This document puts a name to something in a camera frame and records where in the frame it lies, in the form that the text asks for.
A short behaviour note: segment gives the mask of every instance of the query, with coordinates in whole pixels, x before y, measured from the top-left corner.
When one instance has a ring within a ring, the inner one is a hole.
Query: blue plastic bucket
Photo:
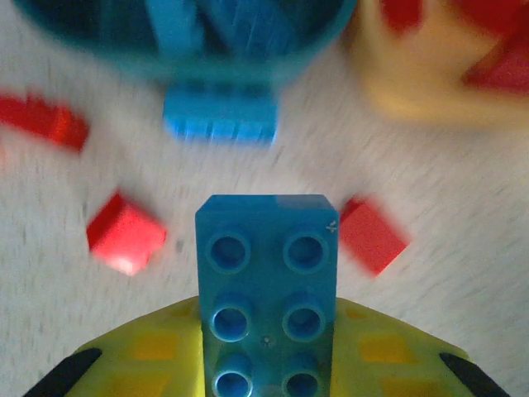
[[[283,5],[303,2],[317,10],[304,10],[302,17],[311,18],[310,27],[303,32],[297,50],[254,60],[220,50],[174,58],[160,55],[143,0],[13,1],[38,27],[67,46],[92,52],[125,74],[163,84],[178,81],[268,89],[296,79],[340,35],[356,5],[356,0],[279,0]]]

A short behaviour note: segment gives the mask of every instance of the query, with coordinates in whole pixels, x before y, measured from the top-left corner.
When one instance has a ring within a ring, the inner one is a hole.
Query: red block
[[[167,232],[154,219],[116,193],[87,228],[88,246],[95,257],[126,275],[147,267]]]
[[[422,24],[424,0],[380,0],[382,15],[397,35],[418,29]]]
[[[88,124],[64,104],[48,105],[37,95],[27,99],[0,96],[0,122],[80,152],[88,138]]]
[[[374,275],[379,275],[409,244],[373,203],[354,198],[340,216],[340,241]]]

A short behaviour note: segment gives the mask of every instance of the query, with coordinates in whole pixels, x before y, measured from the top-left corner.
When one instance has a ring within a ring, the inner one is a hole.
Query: yellow platform
[[[103,354],[68,397],[204,397],[198,297],[87,343]],[[457,347],[406,323],[337,300],[332,397],[472,397],[439,357]]]
[[[369,99],[391,117],[469,127],[529,124],[525,95],[465,87],[462,77],[499,42],[446,0],[425,0],[420,29],[397,37],[379,0],[359,0],[351,57]]]

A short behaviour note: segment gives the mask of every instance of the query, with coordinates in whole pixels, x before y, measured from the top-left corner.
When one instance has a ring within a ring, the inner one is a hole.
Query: floor
[[[529,140],[384,120],[340,47],[282,97],[268,150],[190,146],[160,122],[162,93],[43,40],[0,0],[0,85],[87,115],[79,157],[0,130],[0,385],[22,395],[76,347],[198,291],[193,215],[211,194],[374,194],[413,235],[378,278],[341,252],[338,294],[467,350],[529,395]],[[135,278],[88,254],[87,221],[116,187],[169,228]]]

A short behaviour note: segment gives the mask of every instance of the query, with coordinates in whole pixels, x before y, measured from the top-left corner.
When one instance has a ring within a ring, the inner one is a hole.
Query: blue lego duplo brick
[[[235,141],[269,145],[278,124],[270,92],[172,88],[165,95],[164,123],[184,141]]]
[[[204,28],[193,0],[147,0],[145,4],[162,55],[203,50]]]
[[[321,195],[215,195],[197,211],[207,397],[329,395],[338,218]]]
[[[198,0],[225,45],[238,55],[285,55],[298,33],[276,0]]]

